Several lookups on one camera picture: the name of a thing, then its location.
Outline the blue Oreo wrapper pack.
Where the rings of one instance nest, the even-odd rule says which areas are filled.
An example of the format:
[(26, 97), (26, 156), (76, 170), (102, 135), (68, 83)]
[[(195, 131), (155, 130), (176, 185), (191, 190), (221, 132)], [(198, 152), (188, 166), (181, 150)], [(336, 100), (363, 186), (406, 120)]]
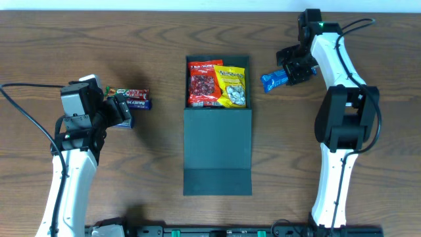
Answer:
[(269, 93), (274, 88), (282, 85), (293, 86), (301, 82), (306, 82), (314, 75), (317, 75), (315, 68), (299, 71), (298, 73), (292, 73), (288, 70), (281, 69), (269, 74), (263, 74), (260, 77), (260, 80), (263, 83), (264, 92)]

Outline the yellow Hacks candy bag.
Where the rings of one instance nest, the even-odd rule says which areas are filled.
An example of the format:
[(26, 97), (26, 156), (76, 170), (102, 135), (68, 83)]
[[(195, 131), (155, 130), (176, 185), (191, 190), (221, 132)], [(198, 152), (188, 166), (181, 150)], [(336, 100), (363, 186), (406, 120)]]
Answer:
[(221, 90), (221, 96), (217, 102), (225, 108), (245, 108), (245, 69), (214, 65), (214, 71)]

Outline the red Hacks candy bag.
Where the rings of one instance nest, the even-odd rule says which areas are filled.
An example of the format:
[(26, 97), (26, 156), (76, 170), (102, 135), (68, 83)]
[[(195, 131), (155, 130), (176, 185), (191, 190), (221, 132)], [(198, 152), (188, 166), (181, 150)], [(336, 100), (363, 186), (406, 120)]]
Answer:
[(221, 96), (214, 65), (222, 66), (223, 60), (193, 61), (188, 63), (190, 79), (187, 105), (189, 107), (191, 107), (192, 102), (217, 101)]

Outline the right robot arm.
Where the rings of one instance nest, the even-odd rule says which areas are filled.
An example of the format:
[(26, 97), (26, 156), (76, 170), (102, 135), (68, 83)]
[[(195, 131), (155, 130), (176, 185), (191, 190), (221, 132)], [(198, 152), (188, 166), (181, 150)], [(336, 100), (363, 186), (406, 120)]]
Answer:
[(311, 211), (317, 227), (346, 225), (345, 205), (353, 165), (380, 136), (380, 93), (358, 75), (345, 48), (345, 36), (372, 25), (363, 18), (344, 27), (322, 20), (319, 9), (306, 9), (298, 17), (299, 44), (276, 53), (288, 85), (309, 80), (314, 67), (322, 73), (326, 95), (314, 122), (322, 153), (318, 194)]

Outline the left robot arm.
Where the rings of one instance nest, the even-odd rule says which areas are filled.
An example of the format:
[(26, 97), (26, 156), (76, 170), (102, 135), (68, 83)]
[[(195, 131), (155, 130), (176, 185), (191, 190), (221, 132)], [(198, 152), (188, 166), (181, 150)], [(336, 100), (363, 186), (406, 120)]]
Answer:
[(53, 179), (37, 236), (84, 236), (92, 180), (109, 127), (131, 119), (122, 95), (105, 98), (96, 80), (61, 88), (64, 115), (51, 144)]

